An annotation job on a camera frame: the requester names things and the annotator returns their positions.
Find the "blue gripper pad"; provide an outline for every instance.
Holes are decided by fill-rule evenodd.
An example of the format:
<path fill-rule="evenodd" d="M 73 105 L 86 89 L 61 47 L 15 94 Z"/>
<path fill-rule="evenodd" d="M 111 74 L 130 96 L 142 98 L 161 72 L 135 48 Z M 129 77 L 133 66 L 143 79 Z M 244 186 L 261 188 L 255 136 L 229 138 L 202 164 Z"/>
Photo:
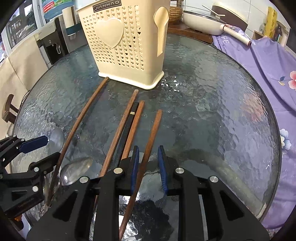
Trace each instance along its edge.
<path fill-rule="evenodd" d="M 165 169 L 165 162 L 163 160 L 163 153 L 160 147 L 158 148 L 157 157 L 158 157 L 158 166 L 160 170 L 161 184 L 165 194 L 167 194 L 168 193 L 168 176 L 167 176 L 167 171 Z"/>
<path fill-rule="evenodd" d="M 136 181 L 137 181 L 137 174 L 138 174 L 138 167 L 139 167 L 139 147 L 135 146 L 136 150 L 134 148 L 135 151 L 135 158 L 134 158 L 134 162 L 133 162 L 133 169 L 131 171 L 131 193 L 133 194 L 136 188 Z"/>
<path fill-rule="evenodd" d="M 48 138 L 46 136 L 37 137 L 28 141 L 25 141 L 20 146 L 20 153 L 29 153 L 31 151 L 37 150 L 41 147 L 46 146 L 48 143 Z"/>

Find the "red label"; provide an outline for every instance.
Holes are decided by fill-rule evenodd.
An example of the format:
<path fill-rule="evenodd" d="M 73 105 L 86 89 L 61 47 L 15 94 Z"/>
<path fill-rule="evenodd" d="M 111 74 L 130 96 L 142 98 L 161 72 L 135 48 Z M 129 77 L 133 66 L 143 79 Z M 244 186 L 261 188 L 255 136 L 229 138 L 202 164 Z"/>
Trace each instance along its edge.
<path fill-rule="evenodd" d="M 48 12 L 50 9 L 52 9 L 54 7 L 54 1 L 51 1 L 50 3 L 46 4 L 43 7 L 43 12 L 46 13 Z"/>

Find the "frying pan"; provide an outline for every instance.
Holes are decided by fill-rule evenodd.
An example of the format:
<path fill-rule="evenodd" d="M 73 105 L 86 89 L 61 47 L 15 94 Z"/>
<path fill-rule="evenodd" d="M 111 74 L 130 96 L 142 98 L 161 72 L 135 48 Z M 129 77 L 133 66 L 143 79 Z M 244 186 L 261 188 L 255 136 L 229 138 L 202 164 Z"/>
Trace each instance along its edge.
<path fill-rule="evenodd" d="M 188 27 L 200 32 L 204 32 L 210 35 L 220 35 L 223 32 L 226 32 L 237 38 L 247 46 L 250 46 L 252 43 L 248 38 L 228 28 L 223 20 L 215 16 L 191 11 L 184 11 L 183 20 Z"/>

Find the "chopstick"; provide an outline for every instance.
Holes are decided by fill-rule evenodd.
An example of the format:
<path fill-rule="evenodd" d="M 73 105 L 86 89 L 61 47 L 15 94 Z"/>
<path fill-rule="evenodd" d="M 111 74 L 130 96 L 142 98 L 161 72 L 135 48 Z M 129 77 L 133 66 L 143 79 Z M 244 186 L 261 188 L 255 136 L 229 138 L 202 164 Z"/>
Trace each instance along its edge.
<path fill-rule="evenodd" d="M 110 162 L 111 162 L 111 159 L 114 155 L 114 152 L 115 152 L 115 149 L 116 149 L 116 146 L 118 144 L 118 141 L 119 141 L 119 138 L 121 136 L 121 133 L 122 133 L 122 130 L 124 128 L 124 125 L 126 123 L 126 120 L 128 118 L 128 115 L 130 114 L 131 112 L 131 108 L 133 106 L 133 103 L 137 97 L 137 94 L 138 94 L 139 90 L 135 90 L 130 98 L 130 101 L 128 102 L 128 105 L 126 107 L 126 110 L 124 111 L 123 113 L 123 116 L 122 116 L 122 119 L 119 123 L 119 126 L 116 130 L 116 133 L 115 133 L 115 136 L 113 138 L 113 141 L 110 145 L 110 148 L 109 148 L 109 151 L 107 153 L 107 156 L 105 158 L 105 161 L 104 161 L 104 164 L 103 164 L 103 167 L 101 169 L 101 172 L 100 172 L 100 177 L 104 176 L 107 171 L 108 171 L 108 168 L 109 168 L 109 165 L 110 165 Z"/>
<path fill-rule="evenodd" d="M 57 179 L 57 175 L 59 173 L 59 169 L 61 167 L 61 164 L 62 164 L 62 161 L 65 157 L 65 154 L 68 150 L 68 147 L 71 143 L 71 140 L 75 134 L 75 132 L 77 131 L 81 121 L 83 120 L 85 114 L 87 113 L 87 111 L 89 110 L 90 108 L 90 105 L 93 103 L 93 101 L 95 100 L 95 98 L 97 97 L 97 95 L 99 94 L 99 92 L 102 90 L 102 88 L 104 87 L 104 85 L 107 83 L 107 81 L 109 80 L 109 77 L 106 77 L 103 79 L 103 81 L 101 82 L 101 84 L 98 86 L 98 88 L 96 89 L 96 91 L 93 93 L 93 95 L 90 97 L 90 99 L 88 100 L 87 104 L 85 105 L 85 107 L 82 109 L 80 115 L 78 116 L 74 126 L 72 127 L 71 129 L 71 132 L 66 140 L 66 143 L 65 145 L 63 146 L 63 149 L 61 151 L 61 155 L 59 157 L 59 160 L 57 161 L 57 165 L 55 167 L 55 170 L 54 170 L 54 173 L 53 173 L 53 176 L 52 176 L 52 181 L 50 183 L 50 186 L 49 186 L 49 190 L 48 190 L 48 198 L 47 200 L 45 201 L 45 204 L 49 207 L 50 204 L 51 204 L 51 200 L 52 200 L 52 197 L 54 195 L 54 187 L 55 187 L 55 184 L 56 184 L 56 179 Z"/>
<path fill-rule="evenodd" d="M 113 161 L 114 166 L 116 166 L 116 167 L 119 167 L 120 160 L 121 160 L 121 157 L 123 154 L 123 150 L 126 145 L 126 140 L 128 138 L 128 134 L 131 130 L 131 125 L 133 124 L 133 120 L 135 118 L 135 114 L 137 112 L 138 106 L 139 106 L 139 102 L 134 102 L 134 104 L 131 108 L 131 112 L 129 113 L 128 118 L 126 120 L 126 125 L 124 126 L 124 129 L 123 129 L 123 132 L 122 132 L 122 135 L 121 135 L 118 147 L 117 147 L 117 152 L 115 154 L 115 158 Z"/>
<path fill-rule="evenodd" d="M 133 211 L 133 206 L 134 206 L 135 201 L 136 201 L 137 193 L 139 191 L 143 176 L 145 174 L 147 163 L 148 163 L 148 160 L 149 160 L 149 157 L 150 157 L 150 154 L 151 154 L 151 150 L 152 150 L 152 147 L 153 147 L 153 143 L 154 143 L 154 140 L 155 140 L 155 137 L 156 137 L 159 125 L 160 125 L 162 113 L 163 113 L 162 110 L 157 111 L 157 114 L 156 114 L 156 117 L 155 117 L 155 120 L 154 120 L 154 124 L 153 124 L 153 127 L 151 129 L 150 137 L 149 137 L 148 143 L 147 143 L 146 148 L 145 148 L 144 156 L 143 156 L 142 162 L 141 162 L 140 167 L 139 167 L 135 191 L 134 191 L 133 195 L 131 196 L 131 198 L 129 199 L 128 205 L 126 206 L 126 211 L 124 213 L 124 217 L 123 217 L 121 226 L 119 228 L 119 240 L 121 240 L 122 237 L 123 237 L 124 231 L 126 229 L 126 225 L 128 224 L 131 213 Z"/>
<path fill-rule="evenodd" d="M 139 107 L 137 109 L 135 118 L 133 120 L 133 124 L 131 125 L 131 130 L 130 130 L 128 138 L 126 140 L 126 146 L 124 147 L 124 151 L 123 151 L 121 159 L 127 158 L 128 155 L 129 155 L 129 152 L 131 150 L 131 145 L 133 143 L 133 138 L 135 136 L 135 133 L 136 133 L 136 130 L 137 130 L 137 127 L 138 127 L 138 124 L 139 124 L 139 121 L 140 121 L 141 114 L 143 112 L 144 106 L 145 106 L 145 101 L 141 100 L 140 104 L 139 104 Z"/>

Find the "basket base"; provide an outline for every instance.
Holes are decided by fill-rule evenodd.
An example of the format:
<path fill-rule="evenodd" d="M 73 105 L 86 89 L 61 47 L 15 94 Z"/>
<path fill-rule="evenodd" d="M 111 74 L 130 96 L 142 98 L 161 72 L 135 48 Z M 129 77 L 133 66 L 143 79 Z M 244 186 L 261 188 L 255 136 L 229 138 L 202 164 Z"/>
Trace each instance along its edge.
<path fill-rule="evenodd" d="M 110 79 L 117 80 L 117 81 L 129 84 L 129 85 L 133 85 L 133 86 L 145 89 L 145 90 L 151 90 L 158 84 L 158 82 L 164 76 L 164 72 L 163 71 L 160 72 L 160 74 L 154 79 L 152 85 L 145 85 L 145 84 L 140 83 L 138 81 L 134 81 L 134 80 L 126 79 L 126 78 L 121 78 L 121 77 L 118 77 L 118 76 L 115 76 L 115 75 L 105 74 L 105 73 L 102 73 L 102 72 L 99 72 L 99 76 L 104 77 L 104 78 L 109 77 Z"/>

